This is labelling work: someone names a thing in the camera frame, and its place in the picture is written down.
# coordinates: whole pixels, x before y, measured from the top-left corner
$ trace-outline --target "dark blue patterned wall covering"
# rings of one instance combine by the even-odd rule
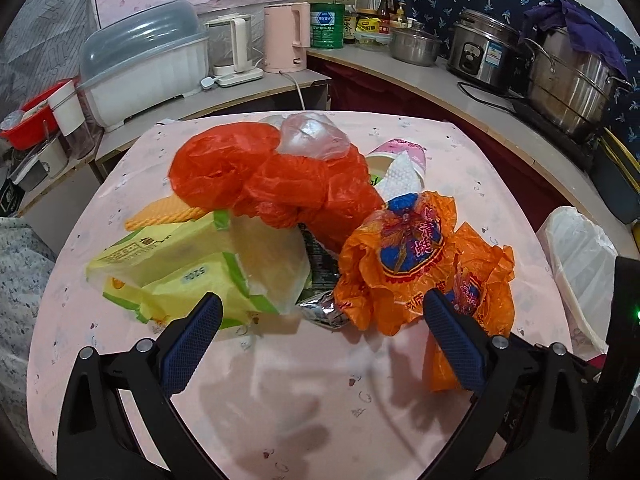
[[[450,28],[458,20],[463,9],[473,9],[505,22],[516,30],[520,30],[524,11],[540,2],[554,0],[394,0],[406,4],[406,13],[425,24],[428,32],[432,32],[443,40],[441,55],[448,57],[453,31]],[[568,0],[582,6],[575,0]],[[591,12],[593,18],[616,42],[628,71],[629,82],[634,92],[616,94],[610,103],[605,124],[610,124],[616,136],[622,140],[629,151],[640,160],[640,46],[637,46],[625,34],[611,25],[607,20]]]

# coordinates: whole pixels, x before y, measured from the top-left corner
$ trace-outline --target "crumpled white tissue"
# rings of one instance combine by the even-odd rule
[[[389,165],[385,177],[374,186],[374,189],[389,202],[392,198],[408,193],[422,192],[422,184],[407,152],[402,152]]]

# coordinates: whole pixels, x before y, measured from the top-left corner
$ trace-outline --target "silver foil wrapper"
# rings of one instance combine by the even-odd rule
[[[335,304],[334,293],[331,290],[300,302],[298,307],[311,323],[331,330],[342,328],[350,322],[347,315]]]

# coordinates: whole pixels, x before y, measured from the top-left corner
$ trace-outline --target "blue gripper pad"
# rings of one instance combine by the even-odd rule
[[[462,387],[480,394],[486,383],[484,356],[459,323],[460,318],[468,316],[455,312],[449,300],[435,288],[424,295],[423,311],[429,330],[442,348]]]
[[[174,324],[176,328],[184,325],[160,363],[160,387],[167,397],[179,394],[187,387],[204,352],[220,328],[222,317],[222,301],[215,294],[208,293],[186,319],[177,319],[165,329],[167,332],[174,328]]]

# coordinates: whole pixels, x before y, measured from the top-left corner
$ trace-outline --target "blue circular logo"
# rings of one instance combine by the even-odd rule
[[[323,11],[318,13],[318,23],[320,25],[329,25],[333,20],[334,17],[330,12]]]

